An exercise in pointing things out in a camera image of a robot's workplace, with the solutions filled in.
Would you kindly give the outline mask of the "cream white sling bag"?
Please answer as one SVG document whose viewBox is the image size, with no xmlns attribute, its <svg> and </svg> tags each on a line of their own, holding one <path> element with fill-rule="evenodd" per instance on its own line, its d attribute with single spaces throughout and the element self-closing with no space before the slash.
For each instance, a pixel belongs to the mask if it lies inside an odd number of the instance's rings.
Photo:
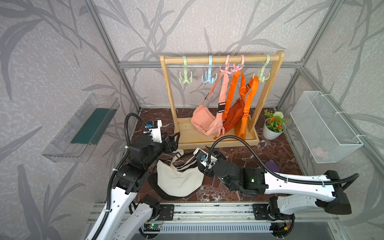
<svg viewBox="0 0 384 240">
<path fill-rule="evenodd" d="M 183 165 L 176 167 L 174 163 L 184 156 L 184 150 L 178 149 L 174 154 L 169 165 L 158 161 L 158 185 L 168 195 L 184 198 L 202 185 L 205 175 L 199 171 L 194 157 L 190 157 Z"/>
</svg>

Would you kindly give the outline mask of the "black sling bag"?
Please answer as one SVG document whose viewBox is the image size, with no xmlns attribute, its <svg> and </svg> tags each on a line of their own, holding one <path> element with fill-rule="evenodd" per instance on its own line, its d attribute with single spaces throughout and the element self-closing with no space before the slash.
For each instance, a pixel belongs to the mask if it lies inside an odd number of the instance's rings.
<svg viewBox="0 0 384 240">
<path fill-rule="evenodd" d="M 166 192 L 164 192 L 160 186 L 158 185 L 158 174 L 157 173 L 152 173 L 148 177 L 148 182 L 150 186 L 153 188 L 153 190 L 163 199 L 166 201 L 175 201 L 178 199 L 181 199 L 182 197 L 175 197 L 175 196 L 170 196 Z"/>
</svg>

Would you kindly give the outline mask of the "pink sling bag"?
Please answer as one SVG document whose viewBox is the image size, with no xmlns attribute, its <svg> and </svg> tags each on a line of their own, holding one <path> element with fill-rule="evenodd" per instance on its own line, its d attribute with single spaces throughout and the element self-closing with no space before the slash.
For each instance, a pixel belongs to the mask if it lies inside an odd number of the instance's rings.
<svg viewBox="0 0 384 240">
<path fill-rule="evenodd" d="M 217 114 L 214 116 L 209 111 L 209 109 L 204 106 L 204 103 L 207 100 L 207 98 L 214 92 L 215 87 L 218 85 L 220 80 L 223 80 L 223 81 L 222 81 L 222 86 L 221 86 L 220 95 L 219 95 L 218 111 L 217 111 Z M 223 117 L 224 109 L 226 106 L 226 95 L 227 95 L 228 84 L 229 84 L 229 75 L 226 73 L 220 73 L 218 75 L 218 80 L 215 82 L 211 91 L 207 94 L 202 104 L 198 106 L 193 113 L 191 123 L 199 132 L 201 132 L 205 136 L 216 135 L 217 137 L 219 133 L 222 133 L 222 134 L 224 133 L 222 117 Z"/>
</svg>

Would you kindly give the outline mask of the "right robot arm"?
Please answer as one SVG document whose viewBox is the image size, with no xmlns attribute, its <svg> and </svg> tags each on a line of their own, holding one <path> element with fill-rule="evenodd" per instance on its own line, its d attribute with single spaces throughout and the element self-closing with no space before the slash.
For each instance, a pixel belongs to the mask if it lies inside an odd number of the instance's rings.
<svg viewBox="0 0 384 240">
<path fill-rule="evenodd" d="M 352 207 L 341 184 L 329 185 L 338 180 L 336 171 L 320 176 L 285 175 L 277 178 L 275 172 L 263 168 L 239 168 L 218 153 L 209 157 L 197 148 L 194 160 L 198 169 L 210 178 L 218 178 L 230 191 L 240 192 L 246 198 L 270 195 L 267 206 L 254 207 L 256 218 L 270 221 L 293 219 L 296 212 L 323 209 L 328 214 L 350 215 Z"/>
</svg>

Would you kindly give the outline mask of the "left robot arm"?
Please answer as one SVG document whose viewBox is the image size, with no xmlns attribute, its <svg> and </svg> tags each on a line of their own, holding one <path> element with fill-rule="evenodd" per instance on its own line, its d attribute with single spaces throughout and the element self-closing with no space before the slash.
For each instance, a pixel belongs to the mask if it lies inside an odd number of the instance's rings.
<svg viewBox="0 0 384 240">
<path fill-rule="evenodd" d="M 149 177 L 150 167 L 162 154 L 176 151 L 179 138 L 180 133 L 163 135 L 157 142 L 154 137 L 144 134 L 128 145 L 118 169 L 109 180 L 106 205 L 89 232 L 88 240 L 130 240 L 147 221 L 159 215 L 159 201 L 144 197 L 125 222 L 121 222 Z"/>
</svg>

